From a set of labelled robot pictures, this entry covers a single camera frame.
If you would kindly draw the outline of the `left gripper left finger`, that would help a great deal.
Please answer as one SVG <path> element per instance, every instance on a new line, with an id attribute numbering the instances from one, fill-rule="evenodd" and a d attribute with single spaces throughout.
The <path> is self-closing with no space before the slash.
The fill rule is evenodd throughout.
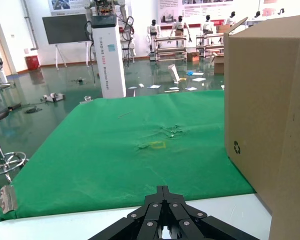
<path id="1" fill-rule="evenodd" d="M 155 233 L 160 219 L 165 186 L 158 186 L 155 194 L 145 196 L 144 204 L 92 236 L 92 240 L 136 240 L 142 228 Z"/>

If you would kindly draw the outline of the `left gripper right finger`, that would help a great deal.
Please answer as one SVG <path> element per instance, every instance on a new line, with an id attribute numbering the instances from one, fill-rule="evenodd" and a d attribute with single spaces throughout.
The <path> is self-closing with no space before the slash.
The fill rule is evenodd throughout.
<path id="1" fill-rule="evenodd" d="M 174 239 L 183 240 L 255 240 L 256 237 L 239 230 L 185 202 L 182 195 L 163 187 L 163 213 Z"/>

